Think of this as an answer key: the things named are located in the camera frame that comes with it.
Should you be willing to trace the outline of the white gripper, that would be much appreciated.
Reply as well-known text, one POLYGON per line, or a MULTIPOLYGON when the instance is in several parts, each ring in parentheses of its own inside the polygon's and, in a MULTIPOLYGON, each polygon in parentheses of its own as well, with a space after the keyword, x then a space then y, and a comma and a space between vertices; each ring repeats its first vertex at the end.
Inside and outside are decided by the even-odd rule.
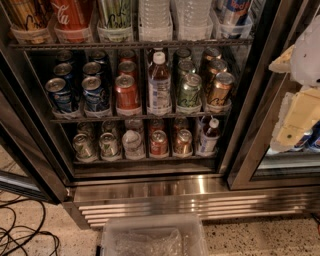
POLYGON ((293 148, 320 120, 320 90, 303 87, 297 93, 287 92, 282 100, 278 122, 272 132, 270 147, 277 152, 293 148))

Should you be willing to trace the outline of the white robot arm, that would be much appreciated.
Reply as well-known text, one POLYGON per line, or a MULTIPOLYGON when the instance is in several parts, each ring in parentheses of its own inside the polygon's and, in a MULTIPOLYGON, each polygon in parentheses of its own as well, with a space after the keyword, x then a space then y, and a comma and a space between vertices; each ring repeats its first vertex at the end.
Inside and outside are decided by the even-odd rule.
POLYGON ((285 94, 272 132, 271 149, 284 152, 320 120, 320 16, 269 65, 269 70, 289 73, 302 86, 296 93, 285 94))

